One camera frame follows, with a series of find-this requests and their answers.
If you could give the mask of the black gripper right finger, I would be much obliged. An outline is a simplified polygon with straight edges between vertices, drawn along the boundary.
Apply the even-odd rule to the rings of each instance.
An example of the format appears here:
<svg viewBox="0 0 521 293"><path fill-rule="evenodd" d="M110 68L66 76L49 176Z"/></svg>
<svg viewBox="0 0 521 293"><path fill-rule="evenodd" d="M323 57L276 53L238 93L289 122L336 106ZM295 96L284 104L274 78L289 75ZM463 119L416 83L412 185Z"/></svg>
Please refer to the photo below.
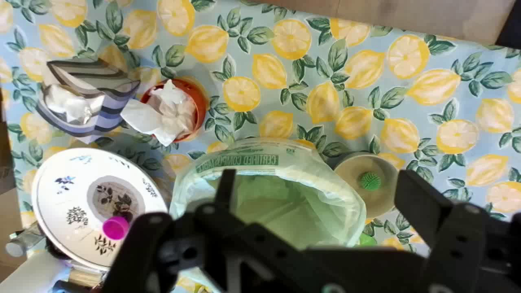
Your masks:
<svg viewBox="0 0 521 293"><path fill-rule="evenodd" d="M419 233L437 233L453 208L453 202L416 171L401 171L396 208Z"/></svg>

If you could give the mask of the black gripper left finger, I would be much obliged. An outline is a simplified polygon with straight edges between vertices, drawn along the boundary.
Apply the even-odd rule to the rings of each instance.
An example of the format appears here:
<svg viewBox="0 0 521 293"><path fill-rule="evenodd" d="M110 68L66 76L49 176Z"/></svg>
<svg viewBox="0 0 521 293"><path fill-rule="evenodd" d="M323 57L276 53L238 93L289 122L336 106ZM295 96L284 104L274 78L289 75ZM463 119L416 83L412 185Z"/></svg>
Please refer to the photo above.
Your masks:
<svg viewBox="0 0 521 293"><path fill-rule="evenodd" d="M237 171L235 169L225 169L222 172L217 193L215 193L215 202L222 205L224 208L230 210L233 198L235 198L235 179L237 179Z"/></svg>

